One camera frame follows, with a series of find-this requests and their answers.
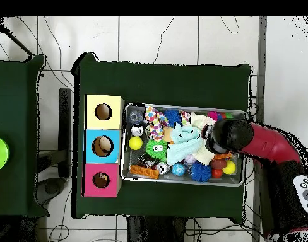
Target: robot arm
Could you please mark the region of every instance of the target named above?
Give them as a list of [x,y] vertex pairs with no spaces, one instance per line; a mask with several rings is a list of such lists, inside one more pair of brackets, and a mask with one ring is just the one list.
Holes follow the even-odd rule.
[[215,154],[232,151],[262,163],[274,220],[274,229],[264,233],[266,241],[308,242],[308,177],[300,154],[285,136],[246,120],[227,119],[205,127],[202,135]]

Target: blue box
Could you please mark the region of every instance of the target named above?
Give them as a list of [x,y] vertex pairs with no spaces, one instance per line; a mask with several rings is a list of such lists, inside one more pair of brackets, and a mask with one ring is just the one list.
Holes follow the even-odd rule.
[[[114,145],[108,156],[100,157],[92,151],[93,141],[100,136],[106,136]],[[86,163],[118,163],[121,143],[120,130],[87,129],[86,130]]]

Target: green spiky toy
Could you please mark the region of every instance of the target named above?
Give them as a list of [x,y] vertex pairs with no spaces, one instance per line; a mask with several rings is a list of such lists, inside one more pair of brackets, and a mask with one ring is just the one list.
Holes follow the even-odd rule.
[[167,161],[167,143],[164,140],[160,142],[153,139],[149,140],[146,145],[146,152],[152,158],[159,159],[164,163]]

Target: pink box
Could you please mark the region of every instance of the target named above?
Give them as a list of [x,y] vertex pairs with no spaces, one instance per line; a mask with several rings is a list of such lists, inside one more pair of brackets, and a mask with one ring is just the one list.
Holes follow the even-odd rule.
[[[96,187],[93,177],[97,173],[105,173],[109,177],[109,183],[105,188]],[[85,165],[84,197],[116,197],[121,187],[118,163],[87,163]]]

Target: metal tray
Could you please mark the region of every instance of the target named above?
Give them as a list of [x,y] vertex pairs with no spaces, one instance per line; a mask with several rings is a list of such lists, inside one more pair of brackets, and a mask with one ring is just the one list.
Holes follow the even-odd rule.
[[241,110],[222,110],[216,108],[193,108],[193,107],[180,107],[180,106],[168,106],[168,105],[156,105],[156,104],[139,104],[129,103],[124,107],[124,130],[122,133],[122,151],[121,151],[121,176],[125,180],[129,181],[143,181],[143,182],[155,182],[155,183],[182,183],[190,185],[216,185],[224,187],[238,187],[244,182],[245,167],[246,167],[246,156],[233,153],[232,161],[236,164],[236,172],[231,175],[223,174],[221,178],[210,178],[205,183],[193,181],[188,172],[183,176],[175,176],[169,171],[164,175],[159,175],[158,179],[152,178],[138,178],[129,172],[131,165],[136,164],[137,159],[146,151],[146,144],[148,142],[147,137],[143,134],[141,136],[143,140],[143,146],[137,151],[133,151],[128,146],[128,140],[131,138],[131,124],[126,120],[129,118],[129,114],[133,110],[139,110],[144,112],[145,105],[151,105],[157,110],[164,113],[167,109],[184,110],[185,112],[206,115],[209,111],[212,112],[228,112],[231,113],[233,118],[236,119],[247,119],[248,114]]

